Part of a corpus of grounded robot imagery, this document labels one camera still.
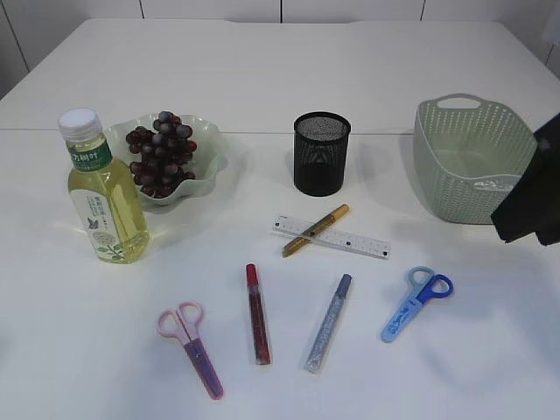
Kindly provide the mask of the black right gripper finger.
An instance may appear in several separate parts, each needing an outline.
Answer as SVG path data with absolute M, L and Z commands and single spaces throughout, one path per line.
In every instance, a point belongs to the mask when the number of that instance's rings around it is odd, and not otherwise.
M 559 243 L 559 116 L 535 134 L 536 149 L 514 189 L 491 214 L 506 243 L 535 234 L 543 246 Z

